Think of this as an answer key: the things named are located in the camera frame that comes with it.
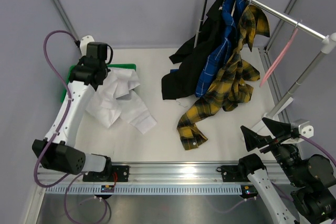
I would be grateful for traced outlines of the white shirt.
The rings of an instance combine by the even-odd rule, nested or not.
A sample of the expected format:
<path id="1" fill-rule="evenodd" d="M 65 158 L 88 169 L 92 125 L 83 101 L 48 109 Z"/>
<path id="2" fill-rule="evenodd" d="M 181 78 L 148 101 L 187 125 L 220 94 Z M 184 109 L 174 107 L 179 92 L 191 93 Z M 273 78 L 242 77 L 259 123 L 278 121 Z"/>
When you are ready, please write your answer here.
<path id="1" fill-rule="evenodd" d="M 156 126 L 157 121 L 135 92 L 139 85 L 140 80 L 134 69 L 111 68 L 86 111 L 107 129 L 121 119 L 145 134 Z"/>

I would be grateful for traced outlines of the pink hanger with metal hook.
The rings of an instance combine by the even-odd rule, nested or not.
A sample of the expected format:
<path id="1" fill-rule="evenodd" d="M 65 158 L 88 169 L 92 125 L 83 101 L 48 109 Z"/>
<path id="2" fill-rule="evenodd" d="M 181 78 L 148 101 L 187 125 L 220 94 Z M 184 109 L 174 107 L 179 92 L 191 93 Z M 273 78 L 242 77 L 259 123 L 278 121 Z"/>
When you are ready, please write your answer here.
<path id="1" fill-rule="evenodd" d="M 282 49 L 282 51 L 280 52 L 280 54 L 278 55 L 278 57 L 275 59 L 275 61 L 272 63 L 272 65 L 268 68 L 267 72 L 265 73 L 263 79 L 260 82 L 260 87 L 262 87 L 266 81 L 268 80 L 268 78 L 272 75 L 272 73 L 274 72 L 274 70 L 277 68 L 277 66 L 279 65 L 279 63 L 282 61 L 283 57 L 285 56 L 285 54 L 287 53 L 288 49 L 290 48 L 290 46 L 292 45 L 297 32 L 299 30 L 298 25 L 301 22 L 301 20 L 299 22 L 296 23 L 291 37 L 289 38 L 288 42 L 286 43 L 286 45 L 284 46 L 284 48 Z"/>

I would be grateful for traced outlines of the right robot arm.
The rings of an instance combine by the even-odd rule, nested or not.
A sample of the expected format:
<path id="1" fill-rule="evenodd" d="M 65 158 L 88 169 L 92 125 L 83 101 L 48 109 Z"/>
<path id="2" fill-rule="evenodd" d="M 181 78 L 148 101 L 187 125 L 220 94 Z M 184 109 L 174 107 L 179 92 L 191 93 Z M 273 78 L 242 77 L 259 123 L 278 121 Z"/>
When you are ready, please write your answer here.
<path id="1" fill-rule="evenodd" d="M 271 132 L 268 136 L 241 126 L 246 150 L 272 153 L 290 184 L 297 187 L 291 198 L 299 219 L 286 208 L 257 154 L 239 159 L 238 176 L 255 186 L 273 223 L 335 223 L 335 197 L 329 190 L 335 185 L 335 159 L 311 140 L 313 126 L 303 119 L 283 123 L 264 117 L 262 121 Z"/>

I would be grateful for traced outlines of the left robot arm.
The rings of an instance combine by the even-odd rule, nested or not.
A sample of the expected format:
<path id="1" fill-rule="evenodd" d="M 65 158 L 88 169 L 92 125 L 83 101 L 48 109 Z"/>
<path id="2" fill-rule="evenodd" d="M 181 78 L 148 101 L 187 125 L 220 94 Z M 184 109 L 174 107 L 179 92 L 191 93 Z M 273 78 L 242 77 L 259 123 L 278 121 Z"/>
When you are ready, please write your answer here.
<path id="1" fill-rule="evenodd" d="M 32 149 L 45 169 L 78 175 L 94 172 L 102 182 L 108 181 L 113 169 L 109 158 L 75 149 L 77 132 L 84 112 L 98 86 L 109 72 L 106 56 L 83 56 L 69 73 L 67 91 L 53 126 L 43 140 L 34 140 Z"/>

